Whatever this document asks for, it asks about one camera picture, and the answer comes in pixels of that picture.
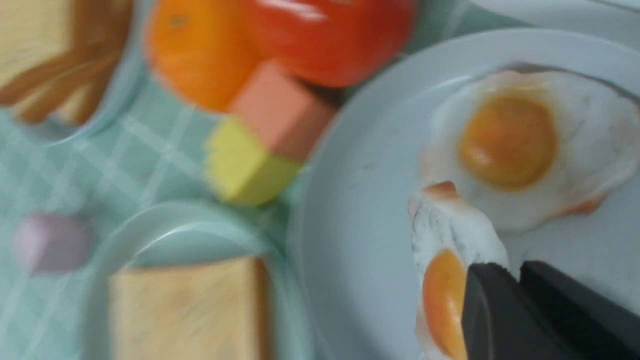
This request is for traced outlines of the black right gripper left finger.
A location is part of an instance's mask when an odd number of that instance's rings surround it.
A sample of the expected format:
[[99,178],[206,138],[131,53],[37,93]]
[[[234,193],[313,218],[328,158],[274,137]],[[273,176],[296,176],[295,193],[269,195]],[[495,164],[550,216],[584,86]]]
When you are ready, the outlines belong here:
[[461,326],[469,360],[570,359],[560,334],[496,263],[469,267]]

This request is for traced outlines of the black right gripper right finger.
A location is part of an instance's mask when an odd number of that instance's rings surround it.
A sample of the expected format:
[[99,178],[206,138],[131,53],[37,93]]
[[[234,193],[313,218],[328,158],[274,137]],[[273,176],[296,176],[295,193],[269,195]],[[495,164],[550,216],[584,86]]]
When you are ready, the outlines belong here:
[[640,319],[546,262],[528,260],[519,284],[585,360],[638,360]]

